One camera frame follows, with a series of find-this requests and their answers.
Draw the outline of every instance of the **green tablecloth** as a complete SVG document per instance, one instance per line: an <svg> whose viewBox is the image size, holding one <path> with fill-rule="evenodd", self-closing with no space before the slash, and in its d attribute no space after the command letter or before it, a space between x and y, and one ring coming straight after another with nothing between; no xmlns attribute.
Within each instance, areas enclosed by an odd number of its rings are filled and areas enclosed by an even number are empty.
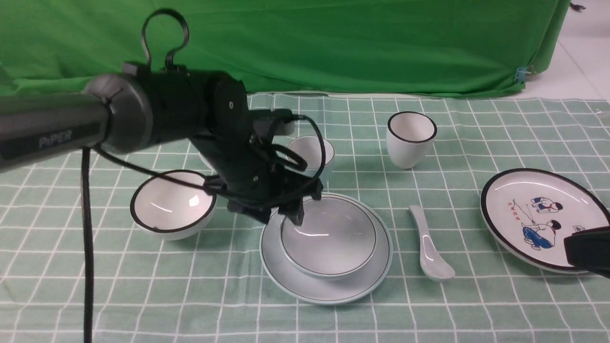
<svg viewBox="0 0 610 343"><path fill-rule="evenodd" d="M250 101L320 123L337 153L329 189L359 198L390 228L389 276L350 305L298 302L263 271L260 225L220 201L199 235L150 238L128 209L145 177L96 158L96 343L609 341L610 281L542 272L511 255L485 228L478 194L498 171L526 166L567 176L610 204L610 104L266 94ZM386 120L398 110L423 111L439 126L434 150L412 171L386 153ZM310 133L302 125L296 134ZM1 342L82 342L79 160L74 153L0 175ZM209 172L186 141L129 160ZM422 274L412 204L424 207L455 279L434 283Z"/></svg>

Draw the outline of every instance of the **green backdrop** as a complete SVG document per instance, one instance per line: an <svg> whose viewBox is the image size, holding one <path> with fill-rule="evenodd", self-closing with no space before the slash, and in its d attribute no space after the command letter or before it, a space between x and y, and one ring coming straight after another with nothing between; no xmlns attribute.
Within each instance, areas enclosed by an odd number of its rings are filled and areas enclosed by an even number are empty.
<svg viewBox="0 0 610 343"><path fill-rule="evenodd" d="M549 64L569 0L5 0L0 95L78 91L144 61L155 9L187 19L176 62L225 70L249 92L500 96L520 67ZM181 40L169 17L148 30L154 65Z"/></svg>

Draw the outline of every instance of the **black object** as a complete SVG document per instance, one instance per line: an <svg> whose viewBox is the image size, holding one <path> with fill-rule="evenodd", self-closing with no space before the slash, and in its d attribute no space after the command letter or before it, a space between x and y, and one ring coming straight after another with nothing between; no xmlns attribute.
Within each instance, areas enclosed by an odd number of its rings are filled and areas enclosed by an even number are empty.
<svg viewBox="0 0 610 343"><path fill-rule="evenodd" d="M85 250L85 303L83 315L83 342L93 340L93 286L95 282L93 270L93 224L91 223L91 196L89 194L89 165L91 149L82 149L81 161L81 208L82 237Z"/></svg>
<svg viewBox="0 0 610 343"><path fill-rule="evenodd" d="M586 10L587 9L587 7L585 7L583 5L576 5L576 4L573 4L571 2L570 2L570 8L575 10L575 11L577 11L577 12L580 12L582 10Z"/></svg>
<svg viewBox="0 0 610 343"><path fill-rule="evenodd" d="M568 263L610 279L610 226L564 238Z"/></svg>

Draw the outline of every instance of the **white spoon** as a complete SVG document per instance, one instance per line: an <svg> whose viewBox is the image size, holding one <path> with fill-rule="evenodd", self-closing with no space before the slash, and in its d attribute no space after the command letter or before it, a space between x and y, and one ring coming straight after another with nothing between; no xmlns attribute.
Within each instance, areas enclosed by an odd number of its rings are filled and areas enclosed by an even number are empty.
<svg viewBox="0 0 610 343"><path fill-rule="evenodd" d="M433 281L446 281L452 279L456 272L445 260L440 257L428 229L428 222L420 206L410 206L411 214L415 218L420 234L420 265L426 276Z"/></svg>

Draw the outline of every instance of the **printed figure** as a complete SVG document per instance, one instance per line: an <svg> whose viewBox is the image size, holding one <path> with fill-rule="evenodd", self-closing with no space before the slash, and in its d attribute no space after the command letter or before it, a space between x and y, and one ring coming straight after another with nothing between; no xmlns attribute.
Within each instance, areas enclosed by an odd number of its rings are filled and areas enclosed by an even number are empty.
<svg viewBox="0 0 610 343"><path fill-rule="evenodd" d="M549 249L555 246L555 231L561 229L561 224L557 220L550 220L546 224L523 224L523 237L527 244L534 250L540 248Z"/></svg>
<svg viewBox="0 0 610 343"><path fill-rule="evenodd" d="M555 213L561 211L564 207L560 203L556 203L549 198L533 198L532 207L536 208L538 213Z"/></svg>

